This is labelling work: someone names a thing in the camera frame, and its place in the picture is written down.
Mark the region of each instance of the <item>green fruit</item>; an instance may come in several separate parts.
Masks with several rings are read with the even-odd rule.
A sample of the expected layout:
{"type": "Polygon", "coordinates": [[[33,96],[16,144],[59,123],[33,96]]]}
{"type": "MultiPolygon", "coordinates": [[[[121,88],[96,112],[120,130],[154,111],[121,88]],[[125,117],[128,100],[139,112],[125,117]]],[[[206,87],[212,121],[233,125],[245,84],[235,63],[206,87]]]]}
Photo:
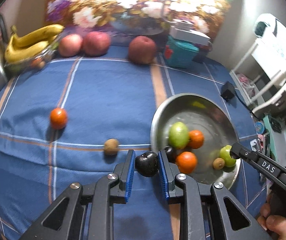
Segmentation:
{"type": "Polygon", "coordinates": [[[169,143],[176,149],[183,149],[189,141],[188,128],[182,122],[174,123],[169,132],[169,143]]]}
{"type": "Polygon", "coordinates": [[[230,149],[232,146],[226,145],[220,150],[220,158],[222,158],[225,161],[225,167],[233,167],[236,163],[236,159],[233,159],[230,156],[230,149]]]}

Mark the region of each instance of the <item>tangerine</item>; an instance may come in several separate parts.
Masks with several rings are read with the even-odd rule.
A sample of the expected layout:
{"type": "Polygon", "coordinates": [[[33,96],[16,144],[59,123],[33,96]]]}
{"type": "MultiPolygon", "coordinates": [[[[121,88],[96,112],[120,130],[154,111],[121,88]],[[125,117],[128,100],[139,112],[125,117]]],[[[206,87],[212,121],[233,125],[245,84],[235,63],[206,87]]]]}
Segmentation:
{"type": "Polygon", "coordinates": [[[50,114],[50,123],[53,129],[63,129],[67,124],[67,112],[63,108],[53,109],[50,114]]]}
{"type": "Polygon", "coordinates": [[[197,157],[192,152],[182,152],[176,157],[175,163],[180,172],[189,174],[197,166],[197,157]]]}
{"type": "Polygon", "coordinates": [[[199,130],[192,130],[188,133],[190,136],[190,141],[187,146],[191,147],[192,149],[200,148],[204,143],[204,135],[199,130]]]}

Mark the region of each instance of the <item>fruit basket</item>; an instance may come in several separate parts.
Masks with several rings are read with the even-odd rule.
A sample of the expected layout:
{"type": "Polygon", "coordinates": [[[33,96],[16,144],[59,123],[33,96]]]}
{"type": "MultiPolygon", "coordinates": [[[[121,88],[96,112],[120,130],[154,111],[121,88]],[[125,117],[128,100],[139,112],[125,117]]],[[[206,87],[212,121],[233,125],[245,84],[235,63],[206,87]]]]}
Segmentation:
{"type": "Polygon", "coordinates": [[[21,73],[33,69],[41,70],[46,63],[50,62],[59,46],[62,34],[58,35],[44,50],[34,57],[20,60],[14,63],[5,63],[4,71],[8,78],[20,75],[21,73]]]}
{"type": "MultiPolygon", "coordinates": [[[[198,149],[188,149],[195,154],[198,164],[189,176],[197,182],[212,184],[221,181],[228,189],[235,182],[241,165],[236,160],[233,167],[220,170],[212,164],[226,145],[238,142],[234,126],[226,114],[212,101],[192,93],[182,93],[165,100],[155,112],[151,126],[151,149],[163,150],[169,145],[170,127],[183,122],[189,130],[199,130],[204,135],[204,144],[198,149]]],[[[177,150],[178,155],[185,150],[177,150]]]]}

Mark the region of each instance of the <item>metal screw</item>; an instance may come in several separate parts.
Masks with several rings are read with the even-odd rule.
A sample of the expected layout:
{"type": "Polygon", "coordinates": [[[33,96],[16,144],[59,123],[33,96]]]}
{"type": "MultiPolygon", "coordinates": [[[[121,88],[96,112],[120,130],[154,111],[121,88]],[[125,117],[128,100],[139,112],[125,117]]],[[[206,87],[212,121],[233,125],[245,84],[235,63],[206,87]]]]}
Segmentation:
{"type": "Polygon", "coordinates": [[[214,187],[216,187],[217,189],[221,189],[223,188],[223,183],[220,181],[214,182],[214,187]]]}
{"type": "Polygon", "coordinates": [[[107,176],[108,179],[112,180],[112,179],[116,179],[117,178],[117,174],[115,173],[110,173],[108,176],[107,176]]]}
{"type": "Polygon", "coordinates": [[[187,178],[186,175],[183,174],[183,173],[180,173],[180,174],[176,175],[176,177],[177,177],[177,179],[179,179],[179,180],[184,180],[184,179],[187,178]]]}
{"type": "Polygon", "coordinates": [[[78,189],[80,187],[80,183],[78,182],[73,182],[71,185],[70,185],[70,188],[71,189],[78,189]]]}

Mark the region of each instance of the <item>black cable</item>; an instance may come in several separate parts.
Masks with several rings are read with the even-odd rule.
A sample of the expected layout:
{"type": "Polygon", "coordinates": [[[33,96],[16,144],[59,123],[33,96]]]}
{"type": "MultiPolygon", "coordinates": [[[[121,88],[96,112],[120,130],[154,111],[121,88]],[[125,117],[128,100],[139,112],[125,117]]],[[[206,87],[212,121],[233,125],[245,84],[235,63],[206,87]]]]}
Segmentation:
{"type": "Polygon", "coordinates": [[[235,95],[237,97],[238,100],[240,100],[240,102],[242,103],[243,106],[245,106],[245,108],[257,119],[258,117],[252,112],[252,110],[239,98],[238,94],[235,92],[235,95]]]}

